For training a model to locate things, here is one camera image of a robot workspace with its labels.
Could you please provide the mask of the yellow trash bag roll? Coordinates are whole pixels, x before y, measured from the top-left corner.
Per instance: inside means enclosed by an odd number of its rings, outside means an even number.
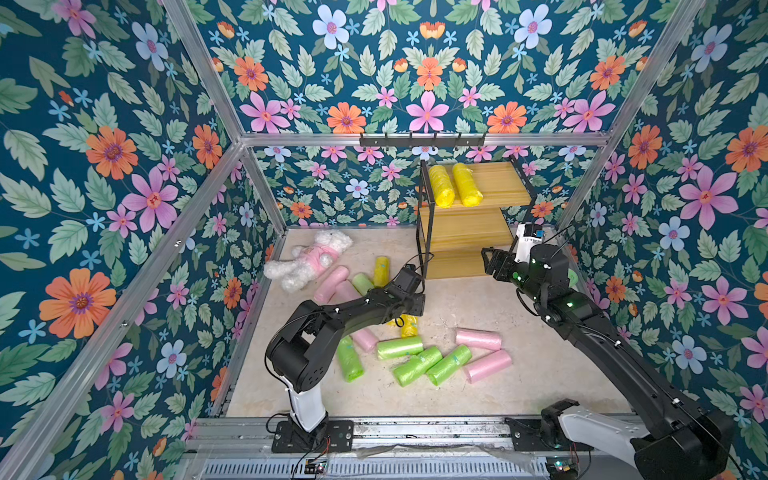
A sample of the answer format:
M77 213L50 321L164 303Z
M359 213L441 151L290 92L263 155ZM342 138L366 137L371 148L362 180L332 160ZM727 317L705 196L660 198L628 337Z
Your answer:
M375 261L373 284L377 288L385 287L390 281L390 260L386 256L378 256Z
M456 163L452 167L452 175L462 205L466 208L480 206L484 196L477 186L473 171L466 164Z
M387 323L388 326L397 327L400 330L402 338L414 337L419 335L419 318L403 314Z
M443 209L451 208L456 193L446 167L434 165L429 168L428 175L434 203Z

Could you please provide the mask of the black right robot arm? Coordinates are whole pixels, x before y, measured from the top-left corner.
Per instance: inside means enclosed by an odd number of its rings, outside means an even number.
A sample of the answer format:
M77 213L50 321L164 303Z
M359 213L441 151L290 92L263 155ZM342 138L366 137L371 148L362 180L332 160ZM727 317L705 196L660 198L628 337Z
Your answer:
M485 272L515 285L520 299L530 299L530 313L591 360L642 422L622 422L565 399L541 412L545 443L588 445L645 479L713 479L726 472L734 421L718 409L703 409L629 346L605 311L570 287L568 260L558 247L534 245L525 260L485 248L482 258Z

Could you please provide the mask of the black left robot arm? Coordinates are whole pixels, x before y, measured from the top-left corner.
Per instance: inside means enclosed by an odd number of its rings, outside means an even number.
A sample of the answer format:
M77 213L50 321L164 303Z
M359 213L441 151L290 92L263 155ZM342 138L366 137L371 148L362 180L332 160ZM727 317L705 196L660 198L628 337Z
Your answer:
M383 287L333 305L312 300L299 304L269 341L264 362L289 395L289 419L300 431L324 428L328 413L320 383L341 340L364 328L382 325L402 315L420 316L425 306L425 278L408 263Z

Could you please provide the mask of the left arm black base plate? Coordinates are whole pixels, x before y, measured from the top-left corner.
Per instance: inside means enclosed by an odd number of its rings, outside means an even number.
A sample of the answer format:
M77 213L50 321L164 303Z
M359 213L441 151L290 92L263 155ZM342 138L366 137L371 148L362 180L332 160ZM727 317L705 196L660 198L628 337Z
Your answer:
M355 423L350 420L325 419L315 430L307 432L293 420L285 420L276 427L271 452L278 454L350 452L354 427Z

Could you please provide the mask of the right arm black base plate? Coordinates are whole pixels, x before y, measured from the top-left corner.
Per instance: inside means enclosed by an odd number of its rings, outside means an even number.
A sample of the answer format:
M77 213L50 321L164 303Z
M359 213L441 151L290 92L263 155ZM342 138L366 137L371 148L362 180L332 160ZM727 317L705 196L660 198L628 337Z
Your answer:
M575 400L564 399L545 407L539 417L505 417L503 421L510 430L514 449L523 452L565 452L572 448L577 452L592 451L593 447L568 439L559 423L559 417L566 409L579 405Z

